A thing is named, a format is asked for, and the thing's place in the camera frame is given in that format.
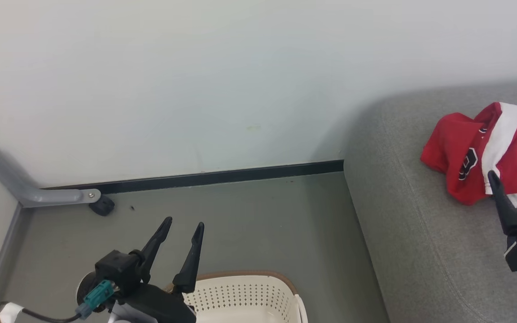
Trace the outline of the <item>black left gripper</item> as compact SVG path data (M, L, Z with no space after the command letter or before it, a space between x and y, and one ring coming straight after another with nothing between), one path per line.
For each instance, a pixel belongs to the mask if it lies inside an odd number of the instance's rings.
M195 311L177 296L194 292L205 231L199 222L191 239L191 248L185 262L172 281L172 294L157 286L147 284L151 279L151 268L160 245L166 241L172 225L167 217L142 249L144 259L140 266L139 288L129 296L120 298L114 304L114 323L196 323Z

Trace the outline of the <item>black caster wheel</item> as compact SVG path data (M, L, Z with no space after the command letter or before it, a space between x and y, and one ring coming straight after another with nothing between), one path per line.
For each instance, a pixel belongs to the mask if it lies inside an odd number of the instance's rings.
M88 207L95 214L106 217L113 212L115 203L108 196L101 196L96 202L88 204Z

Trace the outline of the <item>black baseboard strip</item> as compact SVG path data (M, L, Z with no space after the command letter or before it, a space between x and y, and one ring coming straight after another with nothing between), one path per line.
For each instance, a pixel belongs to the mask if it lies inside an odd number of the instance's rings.
M246 168L232 171L217 171L104 183L78 184L62 186L61 189L97 189L102 194L119 194L126 192L145 192L149 190L168 188L195 187L222 183L236 183L296 176L320 175L342 171L343 160L330 160L316 163L289 164L275 167Z

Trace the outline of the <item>grey metal frame leg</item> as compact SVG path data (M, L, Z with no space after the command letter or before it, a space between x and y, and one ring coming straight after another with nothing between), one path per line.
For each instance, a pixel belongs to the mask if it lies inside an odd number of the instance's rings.
M102 197L98 189L41 189L22 178L0 152L0 182L23 207L94 204Z

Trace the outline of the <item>grey fabric sofa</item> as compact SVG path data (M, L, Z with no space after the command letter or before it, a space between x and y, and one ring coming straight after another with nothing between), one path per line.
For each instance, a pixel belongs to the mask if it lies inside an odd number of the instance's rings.
M390 323L517 323L494 203L458 203L419 159L442 116L494 101L517 105L517 82L397 94L353 125L343 169Z

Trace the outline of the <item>cream perforated laundry basket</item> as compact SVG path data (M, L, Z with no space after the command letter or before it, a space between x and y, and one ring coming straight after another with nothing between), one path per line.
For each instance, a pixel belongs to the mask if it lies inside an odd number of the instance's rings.
M293 282L274 271L224 271L199 275L183 294L197 323L309 323Z

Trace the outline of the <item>red and white shirt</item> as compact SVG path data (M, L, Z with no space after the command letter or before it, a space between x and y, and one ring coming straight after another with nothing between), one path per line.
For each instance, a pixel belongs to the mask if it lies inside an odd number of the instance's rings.
M493 171L517 207L517 105L494 102L474 118L461 113L441 118L421 161L445 174L449 194L464 205L492 195L488 172Z

